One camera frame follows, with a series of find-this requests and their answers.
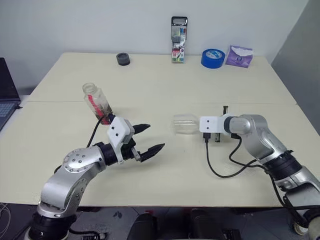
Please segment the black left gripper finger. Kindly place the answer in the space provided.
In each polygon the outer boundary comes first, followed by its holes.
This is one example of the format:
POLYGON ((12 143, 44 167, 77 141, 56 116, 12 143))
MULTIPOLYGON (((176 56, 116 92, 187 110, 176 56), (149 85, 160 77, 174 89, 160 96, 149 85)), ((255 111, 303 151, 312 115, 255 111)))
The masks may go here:
POLYGON ((151 125, 147 124, 147 123, 141 123, 141 124, 133 125, 132 127, 134 129, 134 135, 136 135, 136 134, 142 133, 146 129, 150 128, 151 125))
POLYGON ((146 152, 138 152, 139 159, 137 161, 140 163, 145 162, 146 160, 154 157, 164 146, 165 144, 161 143, 150 147, 146 152))

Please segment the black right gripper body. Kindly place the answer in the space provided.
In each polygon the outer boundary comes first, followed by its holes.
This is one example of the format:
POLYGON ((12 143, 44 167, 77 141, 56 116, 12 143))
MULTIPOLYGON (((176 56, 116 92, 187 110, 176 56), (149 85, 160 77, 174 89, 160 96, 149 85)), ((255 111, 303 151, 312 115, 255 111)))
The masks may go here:
MULTIPOLYGON (((229 110, 229 106, 228 105, 224 105, 223 106, 223 114, 227 114, 228 113, 228 110, 229 110)), ((216 133, 215 136, 214 136, 214 141, 216 143, 220 143, 221 142, 221 134, 220 133, 216 133)))

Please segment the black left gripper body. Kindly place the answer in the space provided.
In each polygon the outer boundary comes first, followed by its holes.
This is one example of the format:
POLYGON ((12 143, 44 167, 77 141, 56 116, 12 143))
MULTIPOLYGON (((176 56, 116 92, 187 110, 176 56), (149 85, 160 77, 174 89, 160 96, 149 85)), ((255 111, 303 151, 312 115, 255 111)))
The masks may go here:
POLYGON ((124 161, 129 159, 141 160, 140 152, 135 149, 136 142, 133 138, 129 140, 127 144, 123 144, 121 147, 121 154, 124 161))

